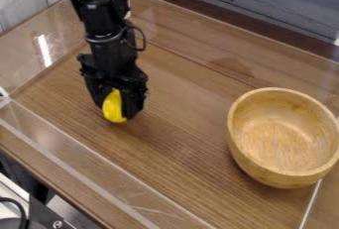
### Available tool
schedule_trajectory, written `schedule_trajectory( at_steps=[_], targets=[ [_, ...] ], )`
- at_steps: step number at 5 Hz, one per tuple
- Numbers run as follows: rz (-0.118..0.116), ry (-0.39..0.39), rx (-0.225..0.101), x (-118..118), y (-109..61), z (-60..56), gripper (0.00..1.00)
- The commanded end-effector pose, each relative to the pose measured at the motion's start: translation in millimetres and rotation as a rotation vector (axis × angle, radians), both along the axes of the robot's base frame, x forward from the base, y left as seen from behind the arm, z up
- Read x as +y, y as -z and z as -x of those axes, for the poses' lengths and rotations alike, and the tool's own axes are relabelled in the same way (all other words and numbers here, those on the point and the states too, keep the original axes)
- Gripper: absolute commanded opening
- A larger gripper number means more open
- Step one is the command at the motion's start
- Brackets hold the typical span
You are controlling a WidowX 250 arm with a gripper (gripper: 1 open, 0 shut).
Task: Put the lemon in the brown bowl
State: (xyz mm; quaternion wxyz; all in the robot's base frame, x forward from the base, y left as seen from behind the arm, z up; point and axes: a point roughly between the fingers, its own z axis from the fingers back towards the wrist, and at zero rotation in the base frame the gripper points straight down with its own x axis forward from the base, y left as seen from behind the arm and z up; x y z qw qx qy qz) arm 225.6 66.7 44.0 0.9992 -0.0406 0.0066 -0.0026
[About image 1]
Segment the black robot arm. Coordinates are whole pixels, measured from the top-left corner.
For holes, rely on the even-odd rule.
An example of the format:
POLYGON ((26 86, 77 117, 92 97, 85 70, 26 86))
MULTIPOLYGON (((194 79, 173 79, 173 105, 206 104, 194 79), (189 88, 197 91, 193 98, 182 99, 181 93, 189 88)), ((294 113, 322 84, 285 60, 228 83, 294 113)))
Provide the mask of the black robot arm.
POLYGON ((134 36, 142 31, 129 22, 128 0, 70 0, 84 24, 90 53, 77 55, 90 99, 112 123, 130 120, 142 110, 148 76, 138 68, 145 50, 134 36))

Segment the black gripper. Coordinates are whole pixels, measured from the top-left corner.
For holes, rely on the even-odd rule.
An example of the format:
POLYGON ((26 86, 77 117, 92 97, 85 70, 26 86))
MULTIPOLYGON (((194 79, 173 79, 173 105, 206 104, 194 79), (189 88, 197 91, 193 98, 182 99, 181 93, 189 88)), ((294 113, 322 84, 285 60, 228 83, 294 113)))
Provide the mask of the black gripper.
POLYGON ((130 23, 112 26, 85 24, 84 39, 89 53, 77 56, 85 88, 94 105, 101 107, 108 94, 118 89, 121 114, 126 120, 142 110, 148 92, 148 76, 136 63, 145 44, 137 45, 134 32, 141 33, 130 23))

